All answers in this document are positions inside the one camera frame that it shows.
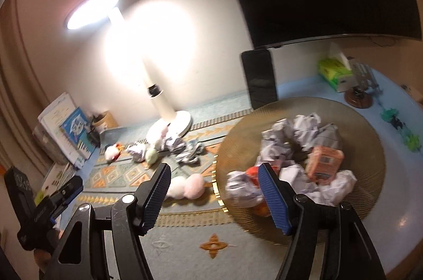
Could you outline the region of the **person's left hand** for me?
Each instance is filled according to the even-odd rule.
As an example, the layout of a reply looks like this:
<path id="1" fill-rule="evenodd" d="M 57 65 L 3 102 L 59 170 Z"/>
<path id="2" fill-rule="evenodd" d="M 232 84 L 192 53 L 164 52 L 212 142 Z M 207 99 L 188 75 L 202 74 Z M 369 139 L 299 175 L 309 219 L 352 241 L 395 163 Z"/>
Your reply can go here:
<path id="1" fill-rule="evenodd" d="M 60 240 L 62 234 L 62 230 L 54 230 L 53 236 L 55 237 L 56 242 Z M 41 249 L 34 249 L 33 254 L 36 265 L 39 267 L 39 270 L 44 273 L 47 270 L 52 255 L 48 251 Z"/>

